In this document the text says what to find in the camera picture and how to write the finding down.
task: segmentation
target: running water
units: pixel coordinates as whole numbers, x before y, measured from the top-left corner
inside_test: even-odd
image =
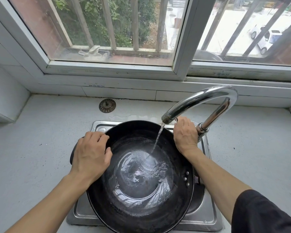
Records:
[[[154,149],[155,149],[155,147],[156,147],[156,144],[157,144],[157,142],[158,142],[158,140],[159,140],[159,135],[162,133],[162,131],[163,131],[163,129],[164,129],[164,126],[165,126],[165,124],[162,122],[161,129],[159,130],[159,134],[157,135],[157,138],[156,138],[156,141],[155,141],[155,144],[154,144],[154,147],[153,147],[152,152],[154,151]]]

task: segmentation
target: white car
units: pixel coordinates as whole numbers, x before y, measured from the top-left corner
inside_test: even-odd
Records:
[[[265,25],[261,27],[258,25],[254,26],[250,31],[251,38],[255,39],[264,27]],[[282,33],[279,30],[268,30],[257,44],[261,49],[261,55],[264,55],[266,51],[280,38],[281,35]]]

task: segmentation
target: car wheel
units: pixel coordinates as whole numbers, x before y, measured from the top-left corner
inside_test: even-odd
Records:
[[[261,55],[264,55],[266,53],[267,49],[264,47],[261,49]]]
[[[253,32],[253,33],[251,34],[251,39],[255,39],[256,35],[257,35],[257,32]]]

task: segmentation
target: stainless steel sink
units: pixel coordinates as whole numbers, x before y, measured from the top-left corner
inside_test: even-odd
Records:
[[[95,121],[91,131],[106,132],[120,123],[121,122]],[[173,131],[173,125],[165,125],[165,128],[171,132]],[[201,141],[198,143],[198,147],[207,157],[211,158],[206,136],[202,137]],[[86,193],[79,198],[69,211],[67,223],[70,225],[104,226],[91,208]],[[211,199],[209,192],[202,184],[195,184],[190,208],[182,221],[174,229],[220,231],[222,228],[221,213]]]

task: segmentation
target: window pane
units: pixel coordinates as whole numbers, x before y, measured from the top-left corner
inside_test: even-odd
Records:
[[[291,0],[217,0],[193,60],[291,65]]]
[[[10,0],[51,60],[171,66],[188,0]]]

